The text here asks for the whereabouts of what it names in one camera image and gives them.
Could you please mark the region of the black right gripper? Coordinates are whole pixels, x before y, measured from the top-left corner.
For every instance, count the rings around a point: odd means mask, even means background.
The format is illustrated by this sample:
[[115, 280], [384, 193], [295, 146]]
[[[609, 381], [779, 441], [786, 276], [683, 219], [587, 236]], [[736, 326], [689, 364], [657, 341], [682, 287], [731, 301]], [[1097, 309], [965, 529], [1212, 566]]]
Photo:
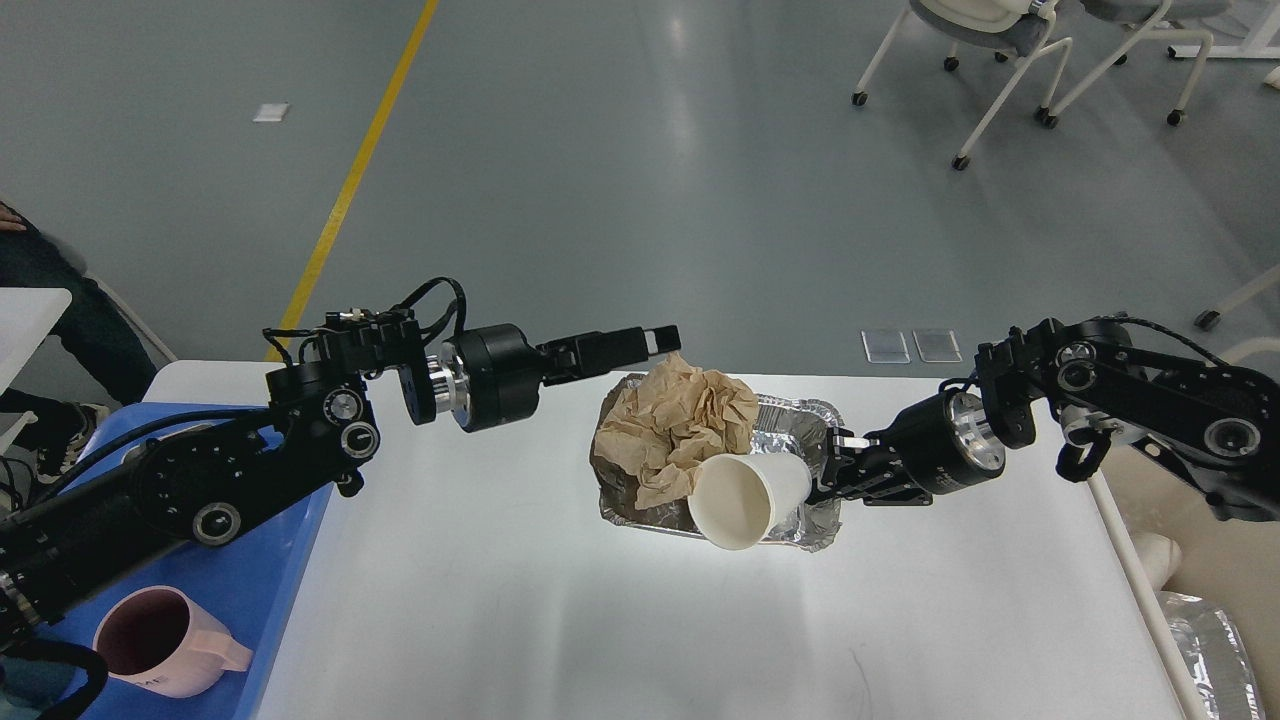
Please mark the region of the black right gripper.
[[[946, 389], [897, 414], [868, 437], [844, 427], [826, 434], [829, 462], [814, 482], [806, 505], [833, 498], [931, 501], [1000, 477], [1005, 445], [974, 393]], [[876, 460], [867, 468], [859, 462]]]

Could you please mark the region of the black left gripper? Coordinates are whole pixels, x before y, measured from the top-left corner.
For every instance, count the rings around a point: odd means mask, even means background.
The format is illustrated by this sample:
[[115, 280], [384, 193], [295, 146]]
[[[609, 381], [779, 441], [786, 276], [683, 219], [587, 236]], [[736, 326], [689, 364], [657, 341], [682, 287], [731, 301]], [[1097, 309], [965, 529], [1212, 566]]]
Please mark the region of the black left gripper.
[[465, 331], [428, 357], [434, 411], [468, 433], [530, 418], [543, 386], [645, 363], [682, 347], [677, 325], [591, 331], [532, 347], [513, 324]]

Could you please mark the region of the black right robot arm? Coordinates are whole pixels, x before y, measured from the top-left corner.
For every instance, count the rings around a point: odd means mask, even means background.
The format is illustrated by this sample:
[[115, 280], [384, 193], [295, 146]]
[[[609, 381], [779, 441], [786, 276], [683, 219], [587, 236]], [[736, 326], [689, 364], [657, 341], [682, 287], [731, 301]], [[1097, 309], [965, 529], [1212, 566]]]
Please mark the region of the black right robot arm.
[[1276, 521], [1277, 382], [1199, 345], [1190, 357], [1139, 348], [1142, 319], [1047, 319], [983, 343], [968, 375], [901, 410], [883, 429], [826, 436], [808, 502], [927, 506], [1004, 473], [1036, 442], [1032, 407], [1062, 432], [1056, 474], [1091, 479], [1112, 448], [1132, 446], [1175, 475], [1220, 521]]

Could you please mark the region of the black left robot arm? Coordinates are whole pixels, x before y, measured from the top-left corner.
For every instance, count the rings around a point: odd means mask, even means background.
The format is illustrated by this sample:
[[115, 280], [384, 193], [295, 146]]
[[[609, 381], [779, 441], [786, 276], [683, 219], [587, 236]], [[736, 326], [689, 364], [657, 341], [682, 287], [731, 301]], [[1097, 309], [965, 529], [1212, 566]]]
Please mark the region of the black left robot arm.
[[3, 520], [3, 655], [79, 669], [84, 683], [42, 711], [78, 719], [108, 662], [37, 630], [186, 543], [223, 547], [326, 484], [364, 488], [381, 436], [367, 383], [393, 370], [410, 420], [440, 413], [474, 433], [531, 416], [545, 386], [604, 375], [680, 348], [676, 325], [590, 331], [541, 345], [512, 324], [467, 328], [467, 297], [426, 281], [383, 311], [334, 311], [311, 329], [266, 328], [283, 365], [264, 407], [178, 413], [101, 445]]

